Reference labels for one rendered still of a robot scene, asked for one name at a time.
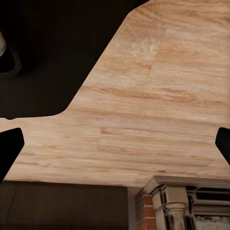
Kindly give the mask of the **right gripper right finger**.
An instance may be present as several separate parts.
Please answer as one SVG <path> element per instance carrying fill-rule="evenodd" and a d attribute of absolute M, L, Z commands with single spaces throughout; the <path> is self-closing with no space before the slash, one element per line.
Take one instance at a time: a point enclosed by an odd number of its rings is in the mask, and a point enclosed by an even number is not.
<path fill-rule="evenodd" d="M 230 129 L 220 127 L 217 133 L 215 144 L 230 165 Z"/>

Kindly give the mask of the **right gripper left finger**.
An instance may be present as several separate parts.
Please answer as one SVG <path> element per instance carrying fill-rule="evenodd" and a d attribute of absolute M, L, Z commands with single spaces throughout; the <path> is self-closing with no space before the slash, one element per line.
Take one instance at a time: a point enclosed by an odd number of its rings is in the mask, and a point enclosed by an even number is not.
<path fill-rule="evenodd" d="M 20 127 L 0 133 L 0 184 L 24 147 L 24 137 Z"/>

